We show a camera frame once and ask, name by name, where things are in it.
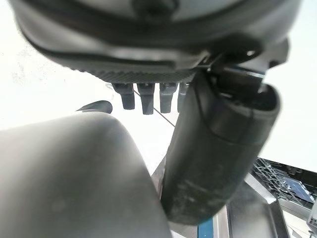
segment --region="black plastic part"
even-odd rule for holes
[[[189,87],[189,83],[180,83],[178,98],[177,98],[177,111],[180,113],[184,104],[185,96]]]
[[[152,115],[154,111],[154,83],[138,83],[142,110],[144,115]]]
[[[170,221],[198,225],[224,206],[265,143],[279,107],[270,86],[243,104],[196,75],[166,155],[161,203]]]
[[[80,109],[78,109],[78,111],[83,111],[83,112],[94,111],[94,112],[102,112],[102,113],[110,114],[112,112],[112,104],[108,101],[97,101],[97,102],[93,102],[81,107]]]
[[[170,113],[173,94],[176,92],[177,86],[178,83],[159,84],[159,100],[161,113]]]
[[[133,110],[135,108],[133,84],[113,83],[112,86],[121,95],[123,108]]]

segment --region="black plastic tab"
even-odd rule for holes
[[[176,92],[177,86],[178,83],[159,84],[159,100],[161,113],[170,113],[173,94]]]
[[[154,107],[154,83],[138,83],[144,115],[152,115]]]
[[[113,89],[121,95],[123,108],[133,110],[135,108],[134,91],[132,83],[113,83]]]
[[[177,98],[177,111],[179,113],[182,109],[188,87],[189,87],[189,83],[179,84],[179,92],[178,92],[178,98]]]

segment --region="black wire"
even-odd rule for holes
[[[139,97],[141,97],[141,95],[137,92],[137,91],[135,91],[135,90],[133,90],[137,95],[139,95]],[[170,120],[169,119],[167,119],[162,113],[160,113],[156,108],[154,108],[153,107],[153,109],[154,109],[154,111],[156,111],[158,114],[160,114],[165,120],[167,120],[167,122],[168,123],[170,123],[173,127],[175,127],[175,125],[173,124],[173,123],[171,123],[170,122]]]

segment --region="blue stripe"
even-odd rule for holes
[[[212,218],[198,226],[198,238],[213,238]]]

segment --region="black cylinder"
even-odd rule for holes
[[[161,203],[170,221],[204,222],[243,181],[280,108],[277,92],[264,88],[245,103],[222,96],[209,79],[195,77],[166,155]]]

